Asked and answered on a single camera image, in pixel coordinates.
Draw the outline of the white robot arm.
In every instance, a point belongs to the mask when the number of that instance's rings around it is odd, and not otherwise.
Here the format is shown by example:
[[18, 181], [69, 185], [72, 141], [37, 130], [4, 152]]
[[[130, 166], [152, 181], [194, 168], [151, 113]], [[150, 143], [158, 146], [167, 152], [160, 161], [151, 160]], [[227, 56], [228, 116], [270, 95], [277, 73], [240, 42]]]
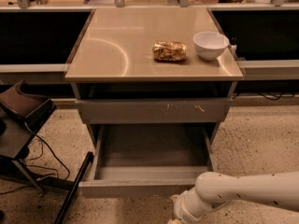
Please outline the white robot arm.
[[299, 173], [231, 176], [216, 172], [200, 174], [194, 187], [175, 196], [175, 224], [197, 224], [205, 214], [228, 202], [241, 200], [299, 211]]

